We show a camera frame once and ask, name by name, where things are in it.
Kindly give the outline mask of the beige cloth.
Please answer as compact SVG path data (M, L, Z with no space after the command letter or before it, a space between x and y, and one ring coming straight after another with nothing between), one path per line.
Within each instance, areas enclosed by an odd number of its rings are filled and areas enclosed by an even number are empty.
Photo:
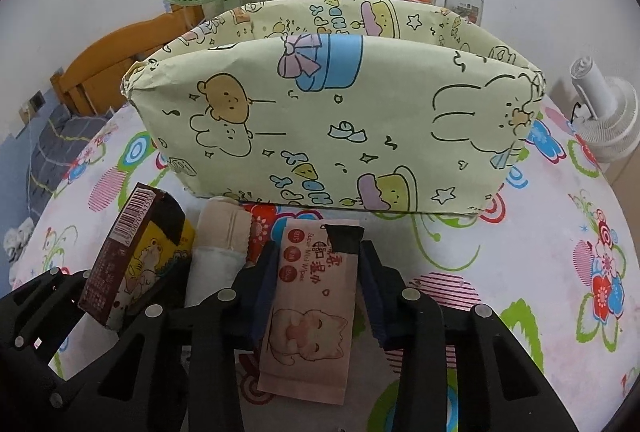
M230 288L245 266L252 217L239 202L209 199L201 210L186 284L186 307Z

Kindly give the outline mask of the pink wet wipes pack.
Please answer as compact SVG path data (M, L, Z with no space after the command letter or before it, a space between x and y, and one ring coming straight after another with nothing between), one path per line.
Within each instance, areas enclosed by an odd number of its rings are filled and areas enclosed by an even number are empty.
M288 220L262 340L259 391L344 403L362 237L354 219Z

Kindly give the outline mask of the dark red carton box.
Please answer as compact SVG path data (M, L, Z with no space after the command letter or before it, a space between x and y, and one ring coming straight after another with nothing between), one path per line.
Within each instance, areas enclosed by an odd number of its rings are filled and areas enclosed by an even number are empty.
M117 331L142 296L191 256L195 229L167 192L136 184L105 238L78 306Z

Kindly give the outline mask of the crumpled white cloth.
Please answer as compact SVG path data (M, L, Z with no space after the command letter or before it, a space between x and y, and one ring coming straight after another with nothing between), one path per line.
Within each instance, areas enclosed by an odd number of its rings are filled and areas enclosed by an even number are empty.
M28 244L35 223L31 217L28 217L17 228L9 228L4 234L3 250L6 252L10 263L16 262Z

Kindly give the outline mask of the floral tablecloth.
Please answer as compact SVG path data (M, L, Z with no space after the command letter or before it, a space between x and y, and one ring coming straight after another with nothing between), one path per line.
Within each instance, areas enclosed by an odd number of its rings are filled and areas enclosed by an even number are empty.
M91 267L136 184L171 194L191 219L202 201L182 187L134 109L108 121L58 110L42 138L72 146L3 289L50 268ZM579 430L599 431L639 375L639 264L613 189L550 100L488 209L465 218L363 214L382 262L439 304L491 306L546 375Z

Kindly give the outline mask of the grey plaid pillow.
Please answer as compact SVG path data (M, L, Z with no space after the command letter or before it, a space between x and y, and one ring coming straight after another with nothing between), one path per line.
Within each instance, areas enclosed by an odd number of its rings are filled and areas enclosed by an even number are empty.
M50 200L106 155L106 143L116 125L113 112L96 117L73 114L60 104L43 127L30 158L27 172L27 204L32 217L39 217Z

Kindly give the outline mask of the yellow cartoon storage box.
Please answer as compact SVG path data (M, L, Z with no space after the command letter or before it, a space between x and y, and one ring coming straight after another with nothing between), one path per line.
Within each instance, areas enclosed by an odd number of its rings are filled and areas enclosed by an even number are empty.
M397 0L246 5L122 79L194 195L462 215L498 192L544 86L479 26Z

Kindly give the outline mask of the white standing fan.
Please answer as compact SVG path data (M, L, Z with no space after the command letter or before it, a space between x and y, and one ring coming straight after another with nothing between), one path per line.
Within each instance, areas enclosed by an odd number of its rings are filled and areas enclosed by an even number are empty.
M576 134L599 163L627 158L639 144L639 96L629 82L604 76L591 56L570 66L570 80L579 101L572 114Z

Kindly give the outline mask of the wall socket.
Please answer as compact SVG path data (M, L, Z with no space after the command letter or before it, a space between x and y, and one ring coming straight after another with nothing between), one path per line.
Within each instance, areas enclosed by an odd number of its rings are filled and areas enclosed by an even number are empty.
M29 103L29 106L32 108L32 111L38 112L46 103L46 100L44 99L42 92L36 92L35 95L30 97L30 99L28 100L28 103Z

